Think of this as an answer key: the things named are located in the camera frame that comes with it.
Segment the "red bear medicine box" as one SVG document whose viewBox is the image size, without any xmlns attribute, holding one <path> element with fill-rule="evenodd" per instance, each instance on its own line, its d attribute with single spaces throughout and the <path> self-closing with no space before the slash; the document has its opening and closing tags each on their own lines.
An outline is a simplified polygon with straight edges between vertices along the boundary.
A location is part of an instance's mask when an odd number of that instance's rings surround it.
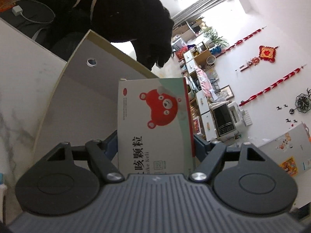
<svg viewBox="0 0 311 233">
<path fill-rule="evenodd" d="M 124 175 L 191 173 L 195 153 L 186 80 L 120 81 L 117 139 Z"/>
</svg>

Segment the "green potted plant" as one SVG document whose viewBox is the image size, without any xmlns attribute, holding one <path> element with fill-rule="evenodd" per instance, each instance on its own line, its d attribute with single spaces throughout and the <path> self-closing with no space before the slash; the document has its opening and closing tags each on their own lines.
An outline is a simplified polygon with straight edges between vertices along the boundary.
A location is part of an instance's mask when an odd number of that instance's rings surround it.
<svg viewBox="0 0 311 233">
<path fill-rule="evenodd" d="M 214 47 L 229 46 L 229 43 L 226 41 L 226 39 L 223 36 L 219 36 L 218 32 L 212 27 L 207 27 L 206 29 L 204 29 L 203 43 L 208 49 L 212 49 Z"/>
</svg>

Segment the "white microwave oven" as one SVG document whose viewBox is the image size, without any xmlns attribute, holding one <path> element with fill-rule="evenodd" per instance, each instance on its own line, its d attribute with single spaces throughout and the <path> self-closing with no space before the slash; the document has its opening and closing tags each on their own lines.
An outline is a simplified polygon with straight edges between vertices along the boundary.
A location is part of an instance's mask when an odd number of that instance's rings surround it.
<svg viewBox="0 0 311 233">
<path fill-rule="evenodd" d="M 246 131 L 252 124 L 247 121 L 246 112 L 236 102 L 218 102 L 211 107 L 211 113 L 219 140 L 226 141 Z"/>
</svg>

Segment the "red Chinese knot decoration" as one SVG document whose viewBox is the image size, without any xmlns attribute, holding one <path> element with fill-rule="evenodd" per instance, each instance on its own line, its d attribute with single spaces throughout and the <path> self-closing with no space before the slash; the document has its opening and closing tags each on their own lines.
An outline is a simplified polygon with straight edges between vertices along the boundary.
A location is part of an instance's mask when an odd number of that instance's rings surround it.
<svg viewBox="0 0 311 233">
<path fill-rule="evenodd" d="M 274 63 L 277 48 L 278 46 L 276 47 L 263 46 L 263 45 L 259 46 L 259 59 Z"/>
</svg>

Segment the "black wall clock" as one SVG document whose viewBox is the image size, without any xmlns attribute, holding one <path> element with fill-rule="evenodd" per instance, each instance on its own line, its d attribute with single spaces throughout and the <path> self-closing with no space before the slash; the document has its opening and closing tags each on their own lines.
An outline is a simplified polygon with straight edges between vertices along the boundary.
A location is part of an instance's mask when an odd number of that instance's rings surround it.
<svg viewBox="0 0 311 233">
<path fill-rule="evenodd" d="M 296 97 L 295 106 L 301 113 L 310 111 L 310 97 L 307 94 L 299 94 Z"/>
</svg>

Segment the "white refrigerator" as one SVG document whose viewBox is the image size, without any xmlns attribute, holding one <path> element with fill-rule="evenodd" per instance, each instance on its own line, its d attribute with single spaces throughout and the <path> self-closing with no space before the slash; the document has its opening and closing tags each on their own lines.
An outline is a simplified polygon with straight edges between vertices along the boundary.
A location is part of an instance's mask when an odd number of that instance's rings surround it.
<svg viewBox="0 0 311 233">
<path fill-rule="evenodd" d="M 261 145 L 259 149 L 292 177 L 310 170 L 310 135 L 304 123 Z"/>
</svg>

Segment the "beige cardboard storage box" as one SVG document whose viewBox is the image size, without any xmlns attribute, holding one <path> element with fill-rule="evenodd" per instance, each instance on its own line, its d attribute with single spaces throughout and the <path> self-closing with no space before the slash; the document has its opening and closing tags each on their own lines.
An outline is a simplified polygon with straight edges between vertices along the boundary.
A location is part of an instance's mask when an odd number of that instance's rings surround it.
<svg viewBox="0 0 311 233">
<path fill-rule="evenodd" d="M 61 142 L 81 146 L 117 129 L 120 79 L 156 75 L 89 30 L 63 68 L 34 144 L 34 162 Z"/>
</svg>

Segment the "black jacket on chair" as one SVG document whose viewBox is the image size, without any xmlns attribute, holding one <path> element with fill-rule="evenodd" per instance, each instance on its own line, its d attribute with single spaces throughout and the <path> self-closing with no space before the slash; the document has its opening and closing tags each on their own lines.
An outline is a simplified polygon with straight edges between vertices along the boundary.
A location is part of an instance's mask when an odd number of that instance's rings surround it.
<svg viewBox="0 0 311 233">
<path fill-rule="evenodd" d="M 43 46 L 68 60 L 92 30 L 110 43 L 131 42 L 136 60 L 162 68 L 172 54 L 174 21 L 160 0 L 37 0 L 55 13 Z"/>
</svg>

